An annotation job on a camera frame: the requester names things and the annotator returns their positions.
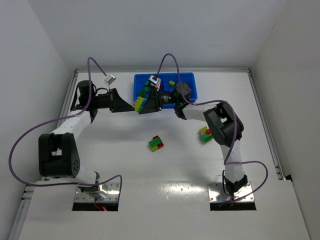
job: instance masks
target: tabletop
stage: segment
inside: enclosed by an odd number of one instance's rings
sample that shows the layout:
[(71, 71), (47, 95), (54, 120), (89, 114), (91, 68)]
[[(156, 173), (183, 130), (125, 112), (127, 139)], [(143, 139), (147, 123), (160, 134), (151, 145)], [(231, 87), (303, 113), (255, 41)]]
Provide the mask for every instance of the tabletop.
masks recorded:
[[(113, 72), (117, 80), (112, 88), (130, 104), (138, 73)], [(220, 146), (199, 139), (205, 122), (179, 119), (173, 109), (145, 115), (100, 109), (77, 139), (77, 148), (81, 164), (97, 171), (102, 180), (122, 175), (118, 212), (72, 211), (72, 185), (36, 188), (20, 240), (309, 239), (292, 183), (278, 180), (248, 73), (193, 73), (197, 102), (226, 100), (241, 119), (242, 160), (261, 161), (269, 170), (266, 184), (254, 194), (256, 210), (210, 211), (207, 184), (221, 181), (224, 165)], [(80, 72), (74, 81), (87, 79), (88, 73)], [(102, 73), (92, 73), (97, 88), (104, 87), (103, 79)], [(154, 136), (164, 147), (151, 152), (148, 142)], [(264, 168), (243, 167), (256, 188), (265, 177)]]

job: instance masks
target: blue tray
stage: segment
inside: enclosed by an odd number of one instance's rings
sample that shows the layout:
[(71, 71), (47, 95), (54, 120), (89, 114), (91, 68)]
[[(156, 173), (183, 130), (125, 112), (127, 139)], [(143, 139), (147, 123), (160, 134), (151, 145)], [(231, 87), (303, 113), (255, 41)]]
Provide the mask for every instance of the blue tray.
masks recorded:
[[(155, 73), (146, 73), (146, 74), (136, 74), (134, 75), (134, 84), (133, 84), (133, 101), (139, 97), (139, 90), (145, 89), (145, 82), (149, 80), (150, 75), (156, 75)], [(178, 82), (177, 73), (160, 73), (158, 76), (161, 79), (161, 92), (173, 92), (176, 89), (176, 84)], [(190, 100), (195, 102), (198, 99), (197, 88), (195, 76), (192, 72), (181, 72), (180, 80), (188, 84), (189, 88), (192, 90)], [(169, 86), (169, 81), (174, 81), (174, 87)], [(149, 93), (145, 92), (146, 98), (149, 97)], [(174, 104), (163, 105), (164, 109), (173, 109)]]

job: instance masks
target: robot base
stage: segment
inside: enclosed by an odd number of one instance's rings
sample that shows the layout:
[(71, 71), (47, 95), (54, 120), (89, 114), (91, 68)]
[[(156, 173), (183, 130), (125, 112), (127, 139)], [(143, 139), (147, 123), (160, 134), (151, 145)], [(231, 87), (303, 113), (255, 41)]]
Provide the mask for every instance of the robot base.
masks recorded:
[[(239, 201), (228, 203), (230, 196), (223, 191), (222, 182), (208, 183), (210, 211), (245, 211), (257, 210), (255, 205), (255, 197), (252, 194), (246, 196)], [(252, 192), (251, 183), (248, 182), (246, 186), (234, 193), (234, 198), (240, 198)]]
[(72, 211), (100, 211), (99, 208), (105, 208), (107, 212), (118, 211), (118, 197), (120, 182), (107, 182), (102, 185), (104, 199), (99, 198), (96, 201), (88, 192), (82, 192), (79, 187), (76, 188)]

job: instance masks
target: purple cable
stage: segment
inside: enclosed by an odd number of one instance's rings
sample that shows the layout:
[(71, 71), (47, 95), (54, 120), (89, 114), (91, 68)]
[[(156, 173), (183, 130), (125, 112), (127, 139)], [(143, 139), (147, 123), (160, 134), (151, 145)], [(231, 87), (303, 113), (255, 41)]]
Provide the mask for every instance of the purple cable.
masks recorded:
[[(180, 92), (182, 93), (182, 87), (181, 87), (181, 78), (180, 78), (180, 69), (179, 69), (179, 64), (178, 64), (178, 61), (176, 59), (176, 57), (171, 54), (171, 53), (167, 53), (163, 56), (162, 58), (162, 61), (160, 63), (160, 66), (159, 66), (159, 69), (158, 69), (158, 72), (156, 73), (156, 77), (158, 77), (159, 73), (160, 73), (160, 70), (162, 68), (162, 65), (164, 63), (164, 60), (167, 56), (171, 56), (175, 62), (175, 66), (176, 66), (176, 72), (177, 72), (177, 75), (178, 75), (178, 83), (179, 83), (179, 87), (180, 87)], [(183, 100), (190, 104), (190, 105), (205, 105), (205, 104), (212, 104), (212, 103), (224, 103), (224, 104), (227, 104), (229, 106), (229, 108), (231, 109), (232, 111), (232, 116), (233, 116), (233, 121), (234, 121), (234, 128), (233, 128), (233, 136), (232, 136), (232, 141), (231, 141), (231, 145), (230, 145), (230, 148), (229, 148), (229, 151), (227, 153), (227, 155), (225, 156), (225, 159), (223, 160), (223, 164), (226, 166), (226, 165), (232, 165), (232, 164), (240, 164), (240, 162), (227, 162), (229, 157), (230, 157), (230, 154), (234, 148), (234, 145), (235, 145), (235, 142), (236, 142), (236, 137), (237, 137), (237, 117), (236, 117), (236, 113), (233, 109), (233, 107), (227, 102), (227, 101), (224, 101), (224, 100), (212, 100), (212, 101), (205, 101), (205, 102), (201, 102), (201, 103), (194, 103), (194, 102), (191, 102), (191, 101), (188, 101), (186, 99), (186, 97), (182, 94), (182, 98)], [(256, 191), (258, 191), (267, 181), (268, 179), (268, 175), (269, 175), (269, 172), (268, 172), (268, 168), (267, 166), (261, 162), (261, 161), (243, 161), (241, 162), (241, 164), (261, 164), (264, 166), (265, 168), (265, 172), (266, 172), (266, 175), (265, 175), (265, 179), (263, 180), (263, 182), (256, 188), (254, 189), (251, 193), (245, 195), (245, 196), (242, 196), (240, 198), (237, 198), (237, 199), (234, 199), (233, 201), (228, 201), (228, 203), (234, 203), (236, 201), (239, 201), (243, 198), (245, 198), (246, 196), (249, 196), (250, 194), (253, 194), (255, 193)]]
[(57, 122), (57, 121), (60, 121), (60, 120), (65, 120), (65, 119), (70, 119), (70, 118), (73, 118), (73, 117), (76, 117), (80, 114), (82, 114), (88, 107), (89, 107), (89, 104), (90, 104), (90, 99), (92, 97), (92, 80), (91, 80), (91, 68), (90, 68), (90, 60), (92, 60), (96, 66), (100, 69), (100, 71), (105, 75), (107, 76), (107, 74), (103, 71), (103, 69), (100, 67), (100, 65), (96, 62), (96, 60), (94, 60), (92, 57), (88, 57), (87, 59), (87, 68), (88, 68), (88, 78), (89, 78), (89, 97), (88, 97), (88, 102), (86, 103), (86, 105), (84, 106), (84, 109), (81, 110), (79, 113), (75, 114), (75, 115), (70, 115), (70, 116), (63, 116), (63, 117), (59, 117), (59, 118), (56, 118), (56, 119), (52, 119), (52, 120), (49, 120), (49, 121), (46, 121), (46, 122), (43, 122), (43, 123), (40, 123), (32, 128), (30, 128), (28, 131), (26, 131), (24, 134), (22, 134), (16, 141), (15, 143), (13, 144), (12, 148), (11, 148), (11, 151), (10, 151), (10, 154), (9, 154), (9, 160), (8, 160), (8, 164), (9, 164), (9, 170), (11, 172), (11, 174), (13, 175), (13, 177), (15, 179), (17, 179), (20, 183), (22, 184), (25, 184), (25, 185), (28, 185), (28, 186), (31, 186), (31, 187), (50, 187), (50, 186), (61, 186), (61, 185), (81, 185), (81, 186), (89, 186), (89, 187), (95, 187), (95, 186), (98, 186), (98, 185), (102, 185), (102, 184), (105, 184), (117, 177), (120, 177), (120, 188), (119, 188), (119, 196), (118, 196), (118, 203), (119, 203), (119, 199), (120, 199), (120, 192), (121, 192), (121, 188), (122, 188), (122, 176), (121, 175), (116, 175), (108, 180), (105, 180), (103, 182), (99, 182), (99, 183), (96, 183), (96, 184), (88, 184), (88, 183), (81, 183), (79, 184), (78, 182), (62, 182), (62, 183), (52, 183), (52, 184), (34, 184), (34, 183), (30, 183), (30, 182), (27, 182), (23, 179), (21, 179), (20, 177), (18, 177), (18, 175), (15, 173), (14, 169), (13, 169), (13, 166), (12, 166), (12, 156), (13, 156), (13, 153), (14, 153), (14, 150), (16, 148), (16, 146), (18, 145), (18, 143), (27, 135), (29, 134), (30, 132), (32, 132), (33, 130), (37, 129), (37, 128), (40, 128), (44, 125), (47, 125), (47, 124), (51, 124), (51, 123), (54, 123), (54, 122)]

